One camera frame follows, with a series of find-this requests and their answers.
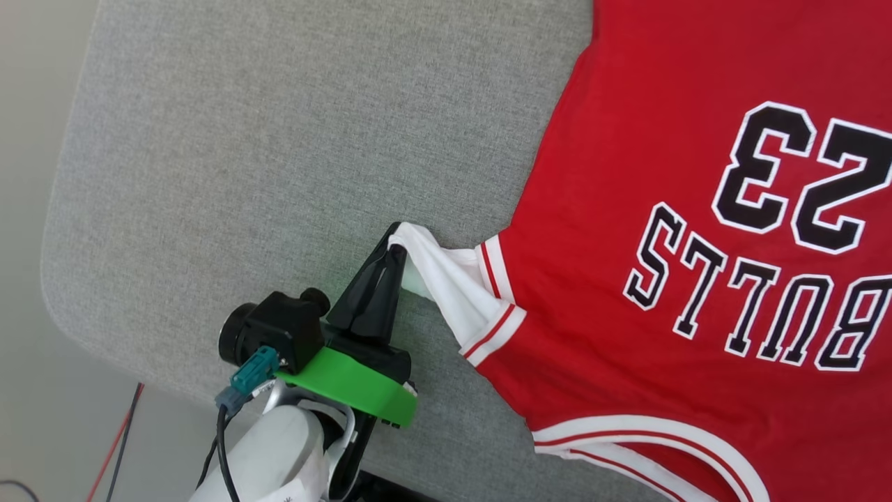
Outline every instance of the black cable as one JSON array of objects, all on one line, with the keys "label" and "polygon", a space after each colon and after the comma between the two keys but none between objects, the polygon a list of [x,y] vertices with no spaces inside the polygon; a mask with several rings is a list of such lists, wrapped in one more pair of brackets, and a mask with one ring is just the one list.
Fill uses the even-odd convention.
[{"label": "black cable", "polygon": [[143,393],[143,383],[137,383],[136,390],[133,392],[133,400],[130,401],[130,413],[127,417],[127,426],[124,428],[124,435],[120,439],[120,448],[118,449],[118,460],[114,463],[114,473],[111,475],[111,484],[109,484],[109,494],[105,497],[105,502],[112,502],[112,493],[114,493],[114,485],[118,482],[118,471],[120,471],[120,460],[124,457],[124,448],[127,447],[127,437],[130,435],[130,425],[133,423],[133,414],[136,411],[136,403],[139,402],[139,395]]},{"label": "black cable", "polygon": [[[229,417],[226,419],[226,423],[223,424],[223,429],[229,426],[229,423],[232,422],[233,417]],[[195,489],[202,486],[204,483],[204,478],[208,475],[208,469],[211,468],[211,461],[214,459],[214,454],[217,453],[217,436],[214,436],[214,440],[211,442],[211,451],[208,452],[208,455],[204,458],[204,465],[202,466],[202,475],[198,478],[198,484],[195,485]]]},{"label": "black cable", "polygon": [[14,486],[14,487],[16,487],[16,488],[18,488],[18,489],[21,489],[21,490],[24,491],[25,493],[27,493],[28,496],[31,497],[31,500],[34,500],[34,502],[40,502],[40,499],[37,498],[37,494],[34,493],[34,490],[28,488],[28,485],[26,485],[25,483],[23,483],[23,482],[21,482],[21,481],[16,481],[16,480],[2,480],[2,481],[0,481],[0,485],[10,485],[10,486]]},{"label": "black cable", "polygon": [[220,413],[217,414],[217,457],[220,462],[220,474],[223,475],[223,482],[226,484],[226,490],[229,492],[229,499],[232,502],[240,502],[238,493],[235,492],[235,484],[232,482],[232,474],[229,473],[229,462],[226,460],[226,406],[220,405]]}]

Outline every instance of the cable connector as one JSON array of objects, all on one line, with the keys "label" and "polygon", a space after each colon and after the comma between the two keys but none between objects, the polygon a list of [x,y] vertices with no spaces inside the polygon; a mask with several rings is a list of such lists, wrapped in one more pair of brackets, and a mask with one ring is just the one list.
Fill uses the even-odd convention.
[{"label": "cable connector", "polygon": [[257,349],[229,379],[229,385],[244,396],[250,396],[263,382],[273,378],[279,369],[279,357],[273,347]]},{"label": "cable connector", "polygon": [[242,406],[250,401],[252,397],[251,394],[246,396],[232,387],[226,387],[214,398],[214,403],[217,404],[217,408],[225,406],[227,415],[233,417],[242,410]]}]

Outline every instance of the gray fabric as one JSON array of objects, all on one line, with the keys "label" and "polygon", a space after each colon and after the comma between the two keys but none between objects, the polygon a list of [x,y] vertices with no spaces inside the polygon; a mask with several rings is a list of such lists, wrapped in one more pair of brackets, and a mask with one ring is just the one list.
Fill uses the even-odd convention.
[{"label": "gray fabric", "polygon": [[[235,306],[337,297],[390,222],[449,247],[503,228],[590,32],[591,0],[105,0],[46,225],[52,316],[210,403]],[[420,407],[369,471],[444,501],[661,499],[535,456],[434,305],[405,295],[394,345]]]}]

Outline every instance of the jersey hem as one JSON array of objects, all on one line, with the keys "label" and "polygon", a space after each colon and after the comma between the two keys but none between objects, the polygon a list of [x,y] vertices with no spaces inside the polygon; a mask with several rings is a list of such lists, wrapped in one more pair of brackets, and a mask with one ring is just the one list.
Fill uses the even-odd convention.
[{"label": "jersey hem", "polygon": [[[731,486],[740,502],[770,500],[762,479],[737,449],[714,434],[687,423],[646,415],[589,416],[534,431],[533,442],[537,453],[573,456],[587,461],[593,460],[592,455],[603,459],[603,450],[597,452],[589,450],[589,455],[585,455],[586,448],[592,446],[604,444],[618,446],[617,443],[664,445],[684,451],[712,466]],[[657,463],[641,454],[617,455],[608,460],[615,467],[614,470],[623,473],[652,473],[650,477],[652,482],[676,494],[684,489],[685,485],[693,486],[666,469],[655,471],[654,464]],[[703,491],[694,489],[697,493],[693,500],[711,499]]]}]

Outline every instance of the floor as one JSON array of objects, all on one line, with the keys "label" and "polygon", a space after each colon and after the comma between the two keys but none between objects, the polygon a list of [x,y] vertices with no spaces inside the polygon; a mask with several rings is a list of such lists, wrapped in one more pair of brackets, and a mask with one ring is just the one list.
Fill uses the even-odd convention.
[{"label": "floor", "polygon": [[[86,499],[136,387],[126,368],[59,332],[38,278],[46,203],[97,4],[0,2],[0,479],[25,482],[45,502]],[[215,417],[210,403],[147,388],[114,500],[188,500]],[[236,426],[230,442],[242,432]],[[105,500],[109,477],[95,500]],[[29,499],[0,486],[0,500]]]}]

